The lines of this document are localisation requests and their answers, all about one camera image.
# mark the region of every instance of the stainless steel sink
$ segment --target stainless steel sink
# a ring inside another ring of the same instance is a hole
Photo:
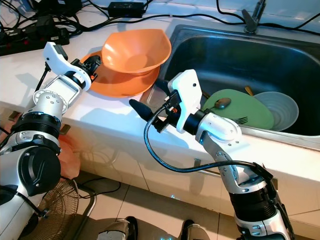
[[[242,132],[320,150],[320,44],[187,25],[178,25],[170,41],[172,53],[158,78],[169,81],[195,69],[210,95],[222,89],[245,92],[247,85],[255,94],[287,94],[299,106],[293,126],[283,132],[242,126]],[[164,98],[154,86],[140,101],[155,110]]]

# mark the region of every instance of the tile floor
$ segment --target tile floor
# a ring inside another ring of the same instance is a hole
[[[77,182],[98,178],[82,172]],[[97,193],[116,189],[119,183],[103,179],[87,184]],[[89,204],[89,199],[81,199],[78,214],[65,237],[71,240],[79,226],[82,214]],[[121,184],[121,188],[113,193],[101,194],[86,222],[79,240],[96,240],[98,233],[103,232],[117,218],[134,216],[138,219],[138,240],[178,240],[184,220],[192,219],[200,224],[210,240],[235,240],[239,237],[233,217],[219,214],[176,199],[161,196],[147,190]],[[298,237],[297,240],[309,240]]]

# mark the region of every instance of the white bowl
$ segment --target white bowl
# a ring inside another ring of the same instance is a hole
[[[274,125],[271,130],[283,131],[291,127],[297,120],[299,108],[295,100],[288,95],[277,91],[266,91],[254,95],[263,103],[274,117]]]

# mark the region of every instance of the green plate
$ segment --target green plate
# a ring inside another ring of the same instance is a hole
[[[215,102],[222,98],[230,98],[231,103],[225,109],[213,108]],[[259,100],[233,89],[215,92],[203,105],[202,110],[211,109],[215,114],[228,119],[248,118],[244,125],[261,129],[271,129],[274,117],[270,110]]]

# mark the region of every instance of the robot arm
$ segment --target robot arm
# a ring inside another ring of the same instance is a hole
[[[53,189],[61,175],[58,141],[62,115],[87,91],[97,77],[99,56],[84,63],[69,63],[60,45],[48,42],[44,48],[46,68],[57,76],[36,91],[26,111],[11,128],[0,146],[0,238],[18,239],[35,212],[46,217],[37,206]]]
[[[162,86],[169,96],[156,113],[153,114],[144,104],[130,100],[131,106],[147,121],[144,141],[152,157],[165,168],[179,173],[218,167],[241,232],[239,240],[294,240],[285,206],[271,181],[273,176],[257,163],[233,160],[224,150],[232,153],[248,146],[240,127],[227,118],[198,109],[202,91],[196,72],[186,70],[178,74],[167,83],[167,89],[165,84],[158,86]],[[168,115],[165,121],[157,117],[163,110]],[[160,133],[169,124],[180,133],[186,131],[195,135],[195,140],[203,145],[215,162],[190,168],[177,168],[164,162],[150,146],[148,130],[154,125]]]

